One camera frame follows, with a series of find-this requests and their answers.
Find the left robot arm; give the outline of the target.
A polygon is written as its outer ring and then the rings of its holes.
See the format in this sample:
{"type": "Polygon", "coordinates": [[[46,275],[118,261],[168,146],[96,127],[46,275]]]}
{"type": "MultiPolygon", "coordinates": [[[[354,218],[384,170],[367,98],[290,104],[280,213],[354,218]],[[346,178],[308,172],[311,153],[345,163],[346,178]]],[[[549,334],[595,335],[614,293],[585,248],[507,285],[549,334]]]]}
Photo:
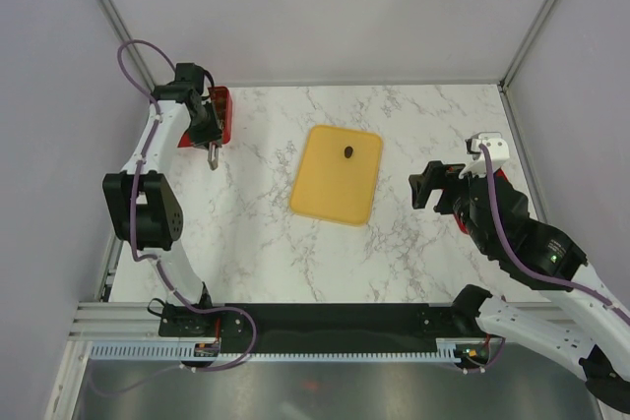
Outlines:
{"type": "Polygon", "coordinates": [[[134,261],[145,260],[156,269],[170,302],[185,307],[181,325],[194,335],[210,332],[216,314],[205,282],[183,249],[184,212],[167,172],[184,136],[208,154],[211,169],[218,167],[223,123],[213,99],[204,96],[210,77],[201,66],[178,63],[174,80],[150,93],[153,109],[131,157],[102,181],[116,236],[130,245],[134,261]]]}

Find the red box lid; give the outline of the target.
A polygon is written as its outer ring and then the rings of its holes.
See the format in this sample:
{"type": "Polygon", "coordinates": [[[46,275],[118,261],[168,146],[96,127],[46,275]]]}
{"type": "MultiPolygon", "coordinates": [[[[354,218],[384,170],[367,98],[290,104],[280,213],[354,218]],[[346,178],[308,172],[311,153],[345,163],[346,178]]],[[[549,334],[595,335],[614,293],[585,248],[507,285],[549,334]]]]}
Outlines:
{"type": "Polygon", "coordinates": [[[485,178],[471,178],[464,185],[454,201],[454,218],[460,230],[470,237],[480,230],[495,231],[485,178]]]}

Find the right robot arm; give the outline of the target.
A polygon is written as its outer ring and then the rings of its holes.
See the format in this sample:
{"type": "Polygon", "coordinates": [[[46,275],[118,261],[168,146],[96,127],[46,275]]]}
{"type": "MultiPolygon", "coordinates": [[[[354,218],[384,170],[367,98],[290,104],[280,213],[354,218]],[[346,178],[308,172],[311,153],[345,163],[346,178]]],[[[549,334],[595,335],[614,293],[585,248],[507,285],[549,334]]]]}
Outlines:
{"type": "Polygon", "coordinates": [[[599,278],[587,255],[560,229],[531,218],[525,194],[499,166],[471,172],[463,164],[429,162],[409,177],[411,204],[451,215],[479,251],[516,281],[555,303],[578,326],[562,329],[511,309],[488,291],[466,286],[450,311],[455,332],[478,330],[517,341],[582,380],[599,401],[629,411],[629,311],[599,278]]]}

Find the metal serving tongs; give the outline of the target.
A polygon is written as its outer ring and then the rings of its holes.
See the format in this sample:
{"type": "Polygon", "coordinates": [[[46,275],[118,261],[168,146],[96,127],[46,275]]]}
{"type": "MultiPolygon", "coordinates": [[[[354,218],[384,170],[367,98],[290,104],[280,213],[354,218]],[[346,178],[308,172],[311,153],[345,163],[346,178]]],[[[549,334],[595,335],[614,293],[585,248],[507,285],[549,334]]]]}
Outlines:
{"type": "Polygon", "coordinates": [[[212,171],[216,171],[219,167],[219,156],[220,156],[221,146],[215,142],[211,142],[208,149],[208,159],[207,162],[212,171]]]}

